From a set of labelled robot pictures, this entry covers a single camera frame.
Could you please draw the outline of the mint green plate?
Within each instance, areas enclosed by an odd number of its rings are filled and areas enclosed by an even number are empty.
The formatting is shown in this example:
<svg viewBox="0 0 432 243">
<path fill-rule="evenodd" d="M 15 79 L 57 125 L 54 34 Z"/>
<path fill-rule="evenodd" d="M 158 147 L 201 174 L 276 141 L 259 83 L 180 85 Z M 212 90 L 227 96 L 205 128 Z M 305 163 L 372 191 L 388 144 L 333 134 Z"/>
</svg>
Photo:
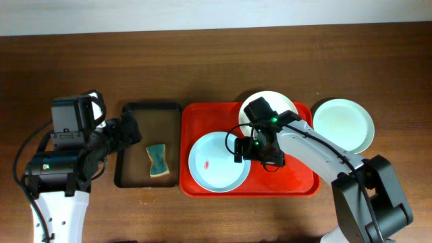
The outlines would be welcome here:
<svg viewBox="0 0 432 243">
<path fill-rule="evenodd" d="M 375 137 L 371 115 L 348 99 L 330 99 L 313 115 L 314 130 L 346 151 L 359 154 L 370 147 Z"/>
</svg>

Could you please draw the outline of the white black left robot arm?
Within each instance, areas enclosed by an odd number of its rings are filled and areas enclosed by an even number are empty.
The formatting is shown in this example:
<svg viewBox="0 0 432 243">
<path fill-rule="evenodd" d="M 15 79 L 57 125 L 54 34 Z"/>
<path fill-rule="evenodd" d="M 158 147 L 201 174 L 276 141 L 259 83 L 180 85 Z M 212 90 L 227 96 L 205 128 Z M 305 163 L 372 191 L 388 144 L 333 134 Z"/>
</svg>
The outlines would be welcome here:
<svg viewBox="0 0 432 243">
<path fill-rule="evenodd" d="M 81 242 L 92 181 L 107 156 L 140 142 L 129 112 L 107 119 L 101 93 L 92 90 L 51 103 L 53 130 L 41 140 L 22 176 L 30 199 L 35 242 Z"/>
</svg>

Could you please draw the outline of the light blue plate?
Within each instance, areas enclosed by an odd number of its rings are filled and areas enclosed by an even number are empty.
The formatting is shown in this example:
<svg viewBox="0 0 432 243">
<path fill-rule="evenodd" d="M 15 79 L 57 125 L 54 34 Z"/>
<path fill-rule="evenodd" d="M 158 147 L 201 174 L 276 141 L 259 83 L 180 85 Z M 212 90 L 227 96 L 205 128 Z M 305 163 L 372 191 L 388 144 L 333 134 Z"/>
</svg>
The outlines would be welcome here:
<svg viewBox="0 0 432 243">
<path fill-rule="evenodd" d="M 226 132 L 211 132 L 200 137 L 192 146 L 188 167 L 194 181 L 205 190 L 216 193 L 238 188 L 247 179 L 251 161 L 234 161 L 237 136 Z"/>
</svg>

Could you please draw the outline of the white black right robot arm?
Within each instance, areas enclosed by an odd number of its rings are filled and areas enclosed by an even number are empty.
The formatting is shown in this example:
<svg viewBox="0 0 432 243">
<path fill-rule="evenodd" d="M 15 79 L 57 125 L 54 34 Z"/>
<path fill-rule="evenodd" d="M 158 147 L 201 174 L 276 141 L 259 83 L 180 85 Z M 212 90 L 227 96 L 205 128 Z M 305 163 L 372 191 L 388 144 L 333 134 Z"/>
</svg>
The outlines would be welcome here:
<svg viewBox="0 0 432 243">
<path fill-rule="evenodd" d="M 235 141 L 234 161 L 258 161 L 274 172 L 286 155 L 304 163 L 333 192 L 337 227 L 321 242 L 391 242 L 391 236 L 413 222 L 413 213 L 391 163 L 348 152 L 314 131 L 298 114 L 277 112 L 259 97 L 243 112 L 250 134 Z"/>
</svg>

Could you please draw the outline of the green yellow sponge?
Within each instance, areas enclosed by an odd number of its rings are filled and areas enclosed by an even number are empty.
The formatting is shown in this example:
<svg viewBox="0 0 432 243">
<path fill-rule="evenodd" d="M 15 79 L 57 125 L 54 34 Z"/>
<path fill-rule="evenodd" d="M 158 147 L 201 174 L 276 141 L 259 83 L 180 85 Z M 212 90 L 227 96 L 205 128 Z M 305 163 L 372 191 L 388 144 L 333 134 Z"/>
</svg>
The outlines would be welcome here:
<svg viewBox="0 0 432 243">
<path fill-rule="evenodd" d="M 164 144 L 154 144 L 146 148 L 151 161 L 150 177 L 157 178 L 169 174 Z"/>
</svg>

